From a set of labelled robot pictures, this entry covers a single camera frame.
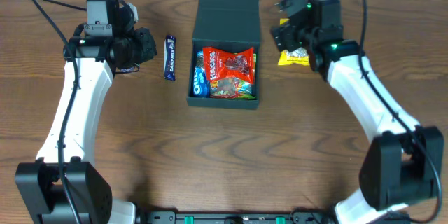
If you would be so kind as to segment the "red candy bag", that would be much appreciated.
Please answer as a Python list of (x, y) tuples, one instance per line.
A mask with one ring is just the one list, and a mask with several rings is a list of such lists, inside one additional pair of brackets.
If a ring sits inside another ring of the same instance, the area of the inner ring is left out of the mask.
[(209, 82), (232, 77), (254, 84), (254, 48), (238, 53), (226, 52), (213, 47), (205, 47), (202, 51), (206, 79)]

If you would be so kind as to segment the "yellow candy bag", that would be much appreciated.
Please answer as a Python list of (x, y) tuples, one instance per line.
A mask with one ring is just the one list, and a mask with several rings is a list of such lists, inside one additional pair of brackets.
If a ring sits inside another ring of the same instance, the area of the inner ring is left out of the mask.
[(287, 66), (292, 64), (309, 66), (309, 55), (305, 48), (298, 48), (293, 52), (289, 52), (287, 50), (281, 52), (277, 65)]

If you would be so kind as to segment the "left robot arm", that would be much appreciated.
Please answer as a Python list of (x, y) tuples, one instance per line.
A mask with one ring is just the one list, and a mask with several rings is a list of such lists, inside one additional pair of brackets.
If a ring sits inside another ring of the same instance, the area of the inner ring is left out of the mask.
[(86, 22), (63, 38), (64, 87), (50, 132), (15, 183), (34, 223), (145, 223), (135, 203), (116, 199), (95, 168), (102, 104), (114, 78), (156, 55), (137, 9), (123, 0), (87, 0)]

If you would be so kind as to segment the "green Haribo gummy bag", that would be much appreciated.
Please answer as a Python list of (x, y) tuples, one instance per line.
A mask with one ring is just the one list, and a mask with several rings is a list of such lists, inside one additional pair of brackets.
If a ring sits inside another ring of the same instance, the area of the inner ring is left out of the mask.
[(247, 56), (239, 54), (225, 61), (225, 69), (230, 70), (225, 77), (210, 83), (209, 96), (217, 99), (247, 99), (252, 100), (253, 85), (247, 81), (249, 71), (253, 68)]

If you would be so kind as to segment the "dark blue Dairy Milk bar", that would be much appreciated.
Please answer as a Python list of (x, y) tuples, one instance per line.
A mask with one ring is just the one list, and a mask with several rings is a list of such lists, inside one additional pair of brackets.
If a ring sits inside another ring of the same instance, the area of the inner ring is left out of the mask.
[(166, 35), (164, 40), (164, 78), (175, 81), (176, 38)]

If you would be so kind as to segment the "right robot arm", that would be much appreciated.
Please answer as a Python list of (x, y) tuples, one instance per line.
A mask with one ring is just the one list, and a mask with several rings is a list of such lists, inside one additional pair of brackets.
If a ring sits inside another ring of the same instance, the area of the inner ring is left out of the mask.
[(271, 30), (280, 51), (303, 48), (311, 69), (349, 105), (370, 143), (359, 189), (337, 203), (334, 223), (410, 223), (403, 210), (441, 200), (444, 138), (423, 127), (376, 77), (359, 42), (344, 37), (340, 0), (281, 0), (288, 20)]

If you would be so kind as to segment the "blue Oreo cookie pack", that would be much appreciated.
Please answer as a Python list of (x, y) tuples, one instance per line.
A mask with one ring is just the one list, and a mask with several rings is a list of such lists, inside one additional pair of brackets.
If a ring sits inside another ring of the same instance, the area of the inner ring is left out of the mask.
[(199, 51), (196, 54), (196, 65), (193, 76), (193, 95), (196, 97), (208, 97), (210, 84), (207, 80), (204, 68), (204, 53)]

